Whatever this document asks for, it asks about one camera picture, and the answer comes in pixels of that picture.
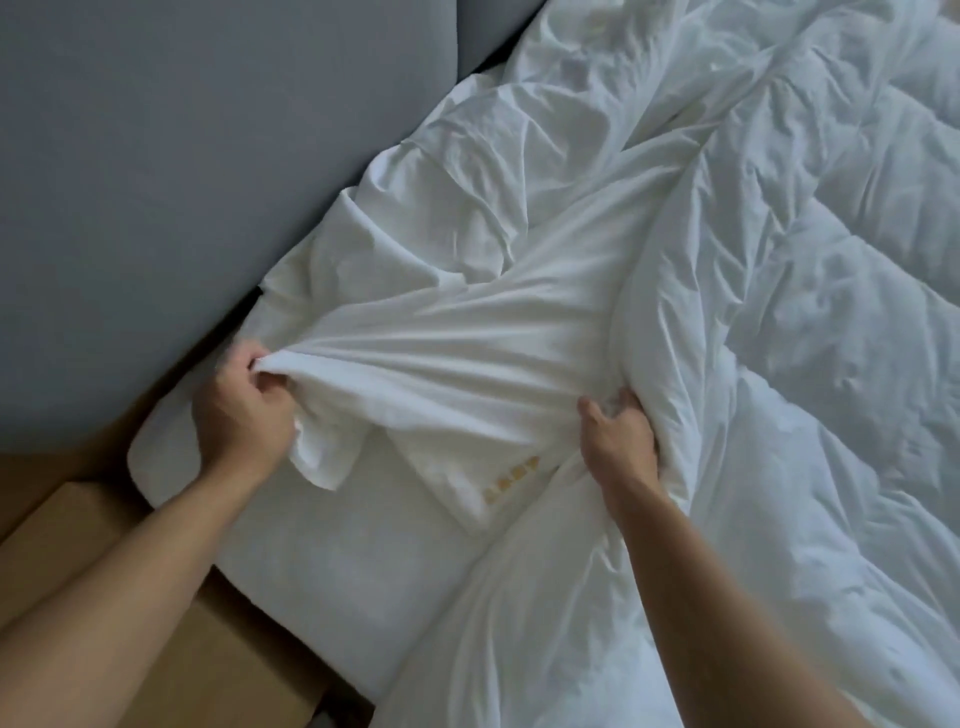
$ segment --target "headboard panel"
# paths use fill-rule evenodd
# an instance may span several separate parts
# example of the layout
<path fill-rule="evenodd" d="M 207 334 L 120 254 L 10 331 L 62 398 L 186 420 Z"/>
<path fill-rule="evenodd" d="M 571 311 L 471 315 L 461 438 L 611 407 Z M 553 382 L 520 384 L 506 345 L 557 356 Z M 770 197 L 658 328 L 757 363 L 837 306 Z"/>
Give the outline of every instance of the headboard panel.
<path fill-rule="evenodd" d="M 457 0 L 0 4 L 0 451 L 116 418 L 457 73 Z"/>

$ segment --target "bare skin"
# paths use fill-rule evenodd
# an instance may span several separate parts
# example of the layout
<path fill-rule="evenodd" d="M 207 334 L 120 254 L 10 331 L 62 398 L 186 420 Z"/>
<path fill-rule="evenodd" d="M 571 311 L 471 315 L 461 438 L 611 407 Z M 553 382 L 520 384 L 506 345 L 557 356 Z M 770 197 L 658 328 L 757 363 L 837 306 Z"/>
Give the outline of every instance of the bare skin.
<path fill-rule="evenodd" d="M 630 553 L 685 728 L 869 728 L 726 572 L 660 485 L 653 430 L 633 392 L 606 417 L 581 398 L 581 451 Z"/>
<path fill-rule="evenodd" d="M 89 569 L 0 633 L 0 725 L 114 725 L 294 437 L 282 378 L 241 342 L 194 402 L 202 469 Z"/>

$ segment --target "white bedding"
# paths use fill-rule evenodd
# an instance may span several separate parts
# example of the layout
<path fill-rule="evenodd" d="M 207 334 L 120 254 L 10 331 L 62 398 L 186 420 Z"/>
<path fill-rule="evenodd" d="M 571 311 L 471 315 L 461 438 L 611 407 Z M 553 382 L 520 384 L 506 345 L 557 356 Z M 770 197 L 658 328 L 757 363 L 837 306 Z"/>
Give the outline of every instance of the white bedding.
<path fill-rule="evenodd" d="M 575 454 L 576 395 L 626 380 L 787 634 L 877 724 L 955 725 L 960 32 L 935 13 L 548 4 L 266 279 L 245 326 L 298 384 L 295 462 L 349 476 L 276 476 L 227 576 L 374 698 L 456 594 L 378 725 L 679 725 Z M 132 451 L 154 503 L 195 458 L 186 391 Z"/>

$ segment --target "person's right arm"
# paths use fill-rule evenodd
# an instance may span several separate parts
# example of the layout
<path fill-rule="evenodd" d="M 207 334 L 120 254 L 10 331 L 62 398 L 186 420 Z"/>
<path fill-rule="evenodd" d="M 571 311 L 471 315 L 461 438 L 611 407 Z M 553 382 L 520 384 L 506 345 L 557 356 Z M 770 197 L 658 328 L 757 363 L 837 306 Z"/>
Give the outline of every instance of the person's right arm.
<path fill-rule="evenodd" d="M 636 396 L 606 417 L 578 402 L 581 450 L 623 534 L 685 728 L 869 728 L 724 569 L 660 486 L 653 431 Z"/>

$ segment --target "gray headboard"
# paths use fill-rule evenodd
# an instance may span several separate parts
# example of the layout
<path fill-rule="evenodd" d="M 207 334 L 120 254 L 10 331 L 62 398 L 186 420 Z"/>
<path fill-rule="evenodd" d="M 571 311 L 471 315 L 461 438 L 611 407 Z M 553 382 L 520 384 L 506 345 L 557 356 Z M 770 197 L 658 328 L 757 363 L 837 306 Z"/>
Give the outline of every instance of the gray headboard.
<path fill-rule="evenodd" d="M 115 419 L 539 5 L 0 4 L 0 451 Z"/>

